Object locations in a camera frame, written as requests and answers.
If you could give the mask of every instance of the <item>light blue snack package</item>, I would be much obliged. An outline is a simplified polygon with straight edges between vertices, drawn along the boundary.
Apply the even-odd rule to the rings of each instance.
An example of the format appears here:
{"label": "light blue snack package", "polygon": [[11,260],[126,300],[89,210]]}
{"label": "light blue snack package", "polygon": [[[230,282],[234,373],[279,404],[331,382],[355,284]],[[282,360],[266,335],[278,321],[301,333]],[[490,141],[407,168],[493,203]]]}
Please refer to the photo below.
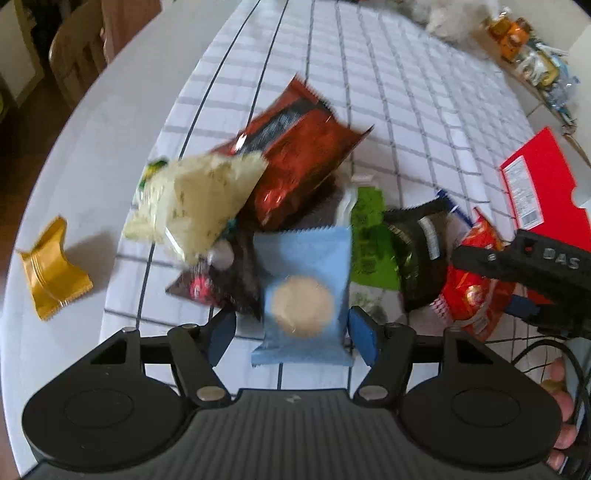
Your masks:
{"label": "light blue snack package", "polygon": [[[264,302],[265,339],[252,353],[252,365],[320,363],[353,365],[343,347],[349,311],[351,229],[319,228],[282,233],[258,233],[254,248]],[[298,338],[277,325],[271,305],[277,288],[292,275],[312,277],[334,300],[334,318],[317,335]]]}

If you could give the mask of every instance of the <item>orange snack bag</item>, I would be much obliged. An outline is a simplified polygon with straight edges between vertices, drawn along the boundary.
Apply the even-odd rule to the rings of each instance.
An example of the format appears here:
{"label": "orange snack bag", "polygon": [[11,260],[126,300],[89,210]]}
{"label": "orange snack bag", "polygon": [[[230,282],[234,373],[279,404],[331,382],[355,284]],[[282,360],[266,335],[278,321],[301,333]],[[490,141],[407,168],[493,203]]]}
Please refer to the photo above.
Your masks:
{"label": "orange snack bag", "polygon": [[[475,213],[478,219],[462,245],[503,250],[494,226],[478,209]],[[501,321],[514,291],[514,283],[491,280],[450,264],[446,284],[431,306],[446,325],[459,326],[484,342]]]}

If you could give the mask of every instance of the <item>table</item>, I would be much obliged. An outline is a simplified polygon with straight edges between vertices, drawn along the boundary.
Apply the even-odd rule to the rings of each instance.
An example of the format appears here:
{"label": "table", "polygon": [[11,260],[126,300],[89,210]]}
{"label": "table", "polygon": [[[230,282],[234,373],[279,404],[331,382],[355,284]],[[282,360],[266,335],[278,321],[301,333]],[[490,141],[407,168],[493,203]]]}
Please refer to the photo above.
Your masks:
{"label": "table", "polygon": [[[479,207],[512,239],[498,167],[532,131],[503,73],[481,54],[474,44],[451,48],[392,12],[346,2],[243,0],[183,87],[147,160],[201,154],[233,138],[297,73],[343,122],[361,131],[374,126],[342,168],[372,175],[388,205],[419,205],[445,188],[463,210]],[[152,336],[174,325],[205,324],[214,310],[164,292],[180,272],[162,246],[121,239],[101,339],[124,327]],[[391,320],[398,318],[397,292],[390,292],[383,305]],[[443,331],[430,308],[406,320],[419,333]],[[511,359],[536,334],[506,317],[489,345]],[[259,322],[239,318],[236,336],[214,368],[232,395],[244,387],[352,393],[368,371],[355,352],[351,368],[252,368],[251,352],[263,335]],[[533,352],[519,367],[539,380],[546,353]],[[174,388],[168,366],[145,368]],[[436,374],[437,366],[413,371],[411,385]]]}
{"label": "table", "polygon": [[[444,187],[461,208],[479,206],[505,237],[513,233],[497,168],[531,129],[494,64],[475,57],[477,50],[456,50],[428,37],[399,15],[320,0],[243,0],[212,42],[236,3],[177,1],[109,66],[51,153],[17,248],[30,248],[61,213],[69,221],[67,255],[88,270],[95,289],[40,323],[13,256],[1,373],[21,472],[33,464],[20,428],[32,393],[122,326],[139,320],[143,335],[159,335],[188,320],[203,324],[213,313],[164,295],[178,265],[161,248],[118,243],[143,164],[160,155],[204,152],[232,137],[295,72],[328,98],[342,121],[375,125],[343,168],[374,175],[388,204],[417,205]],[[409,318],[420,333],[437,329],[428,313]],[[490,346],[512,358],[535,334],[506,318]],[[252,369],[250,351],[261,335],[259,324],[241,319],[216,367],[231,393],[241,387],[354,389],[367,371],[357,357],[351,369]],[[532,353],[518,366],[539,380],[555,355],[544,353]],[[171,381],[166,369],[147,372]],[[434,373],[416,370],[415,381]]]}
{"label": "table", "polygon": [[44,226],[61,213],[69,223],[68,256],[89,270],[96,287],[42,323],[26,289],[20,259],[12,256],[0,365],[7,428],[21,473],[34,464],[22,435],[22,409],[35,391],[98,343],[105,287],[130,192],[183,83],[237,4],[238,0],[177,0],[92,86],[47,159],[16,248],[30,249]]}

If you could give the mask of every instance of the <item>white wall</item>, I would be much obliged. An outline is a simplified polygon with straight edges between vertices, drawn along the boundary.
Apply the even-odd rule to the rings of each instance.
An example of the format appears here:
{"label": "white wall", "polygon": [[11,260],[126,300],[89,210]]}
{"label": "white wall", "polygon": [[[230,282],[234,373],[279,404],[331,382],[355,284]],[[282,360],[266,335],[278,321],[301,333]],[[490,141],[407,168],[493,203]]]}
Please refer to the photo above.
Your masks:
{"label": "white wall", "polygon": [[516,17],[526,18],[549,45],[568,50],[591,25],[573,0],[501,0]]}
{"label": "white wall", "polygon": [[0,74],[13,98],[17,98],[35,76],[31,56],[22,39],[14,0],[0,10]]}

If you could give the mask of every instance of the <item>red snack bag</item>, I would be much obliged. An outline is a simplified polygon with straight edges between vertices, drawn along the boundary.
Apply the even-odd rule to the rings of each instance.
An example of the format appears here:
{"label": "red snack bag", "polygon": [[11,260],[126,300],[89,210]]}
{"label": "red snack bag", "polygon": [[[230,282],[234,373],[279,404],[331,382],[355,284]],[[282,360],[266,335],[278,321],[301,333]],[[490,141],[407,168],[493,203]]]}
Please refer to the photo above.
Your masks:
{"label": "red snack bag", "polygon": [[215,151],[263,152],[269,165],[243,214],[273,231],[309,200],[369,132],[341,125],[326,102],[295,77],[267,110]]}
{"label": "red snack bag", "polygon": [[[503,250],[494,226],[478,209],[475,213],[478,219],[462,245]],[[484,342],[501,321],[514,290],[514,283],[484,278],[450,264],[446,284],[432,307],[446,325],[462,327]]]}

